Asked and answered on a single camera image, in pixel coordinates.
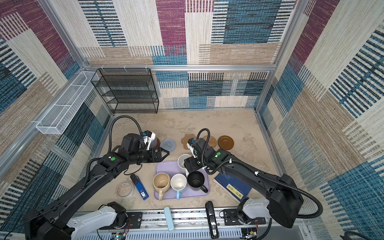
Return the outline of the beige ceramic mug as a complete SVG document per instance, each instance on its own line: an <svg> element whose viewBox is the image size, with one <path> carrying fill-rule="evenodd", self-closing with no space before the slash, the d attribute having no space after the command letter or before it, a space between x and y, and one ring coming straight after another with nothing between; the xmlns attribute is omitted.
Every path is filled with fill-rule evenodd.
<svg viewBox="0 0 384 240"><path fill-rule="evenodd" d="M158 173L153 178L153 187L155 192L158 193L158 200L162 201L164 199L165 193L171 187L171 178L166 173Z"/></svg>

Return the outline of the small brown wooden coaster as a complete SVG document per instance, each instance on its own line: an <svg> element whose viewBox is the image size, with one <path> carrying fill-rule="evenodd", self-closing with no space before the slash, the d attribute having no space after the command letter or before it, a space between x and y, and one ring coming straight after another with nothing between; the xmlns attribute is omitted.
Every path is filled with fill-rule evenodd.
<svg viewBox="0 0 384 240"><path fill-rule="evenodd" d="M220 136L218 138L218 146L224 150L231 150L235 145L234 140L230 136Z"/></svg>

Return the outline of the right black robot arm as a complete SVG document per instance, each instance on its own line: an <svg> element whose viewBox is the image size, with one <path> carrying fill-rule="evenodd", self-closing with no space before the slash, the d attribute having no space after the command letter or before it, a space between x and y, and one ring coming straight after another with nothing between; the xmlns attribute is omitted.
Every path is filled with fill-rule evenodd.
<svg viewBox="0 0 384 240"><path fill-rule="evenodd" d="M323 206L313 195L297 188L294 180L284 174L281 177L261 171L241 161L232 153L215 150L203 139L189 139L192 157L185 160L189 173L204 169L208 175L216 172L232 176L265 197L263 205L243 201L238 208L238 218L246 223L249 219L272 218L285 228L292 228L296 219L313 219L323 213Z"/></svg>

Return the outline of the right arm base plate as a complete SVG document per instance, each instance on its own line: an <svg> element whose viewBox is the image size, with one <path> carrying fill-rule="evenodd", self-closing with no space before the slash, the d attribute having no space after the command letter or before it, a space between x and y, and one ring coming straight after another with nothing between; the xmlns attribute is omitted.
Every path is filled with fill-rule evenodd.
<svg viewBox="0 0 384 240"><path fill-rule="evenodd" d="M265 218L256 218L244 224L236 218L235 209L224 209L219 213L219 216L224 219L226 226L256 225L256 223L265 225L267 223Z"/></svg>

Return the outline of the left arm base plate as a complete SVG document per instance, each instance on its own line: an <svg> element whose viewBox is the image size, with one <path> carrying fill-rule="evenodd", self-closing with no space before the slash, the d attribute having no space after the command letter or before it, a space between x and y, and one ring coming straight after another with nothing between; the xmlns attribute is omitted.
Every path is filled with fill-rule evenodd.
<svg viewBox="0 0 384 240"><path fill-rule="evenodd" d="M142 224L143 212L127 212L123 214L123 227L125 231L139 229Z"/></svg>

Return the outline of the blue grey knitted coaster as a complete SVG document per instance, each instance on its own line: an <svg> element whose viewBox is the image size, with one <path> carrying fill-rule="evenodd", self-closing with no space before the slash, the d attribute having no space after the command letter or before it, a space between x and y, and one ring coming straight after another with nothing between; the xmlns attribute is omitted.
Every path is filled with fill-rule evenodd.
<svg viewBox="0 0 384 240"><path fill-rule="evenodd" d="M177 143L172 139L166 139L161 142L160 147L168 152L173 152L177 147Z"/></svg>

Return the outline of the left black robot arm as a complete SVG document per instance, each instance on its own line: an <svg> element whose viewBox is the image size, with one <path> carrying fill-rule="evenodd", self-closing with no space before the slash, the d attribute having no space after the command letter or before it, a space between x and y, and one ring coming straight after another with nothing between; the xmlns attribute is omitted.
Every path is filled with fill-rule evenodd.
<svg viewBox="0 0 384 240"><path fill-rule="evenodd" d="M27 240L75 240L96 229L111 226L124 208L117 203L107 204L106 213L96 212L87 220L76 220L74 214L103 186L128 170L131 165L160 163L169 151L151 149L142 136L128 134L121 145L101 158L90 161L86 175L61 197L41 210L31 209L25 215Z"/></svg>

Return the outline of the white speckled mug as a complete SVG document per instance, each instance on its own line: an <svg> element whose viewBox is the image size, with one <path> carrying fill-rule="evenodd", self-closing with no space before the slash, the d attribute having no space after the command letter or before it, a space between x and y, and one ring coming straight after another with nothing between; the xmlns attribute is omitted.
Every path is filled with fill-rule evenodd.
<svg viewBox="0 0 384 240"><path fill-rule="evenodd" d="M192 157L191 155L189 154L183 154L181 155L179 158L178 158L178 166L179 166L179 169L183 172L186 170L185 168L185 160Z"/></svg>

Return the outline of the woven rattan round coaster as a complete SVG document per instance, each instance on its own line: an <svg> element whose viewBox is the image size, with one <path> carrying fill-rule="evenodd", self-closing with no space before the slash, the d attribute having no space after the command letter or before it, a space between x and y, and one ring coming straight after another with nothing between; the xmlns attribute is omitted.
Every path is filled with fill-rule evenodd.
<svg viewBox="0 0 384 240"><path fill-rule="evenodd" d="M217 146L217 140L213 136L210 136L208 139L208 136L204 136L203 139L208 142L208 145L212 148L215 148Z"/></svg>

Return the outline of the brown flower cork coaster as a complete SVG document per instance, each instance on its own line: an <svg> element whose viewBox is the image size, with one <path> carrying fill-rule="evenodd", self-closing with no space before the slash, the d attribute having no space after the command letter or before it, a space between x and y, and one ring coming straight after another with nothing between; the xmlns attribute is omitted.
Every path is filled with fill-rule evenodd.
<svg viewBox="0 0 384 240"><path fill-rule="evenodd" d="M181 143L183 144L183 148L184 148L185 150L188 150L188 149L189 149L188 146L187 146L188 141L189 141L190 139L195 139L195 138L196 138L196 136L195 136L194 134L186 134L186 135L181 139Z"/></svg>

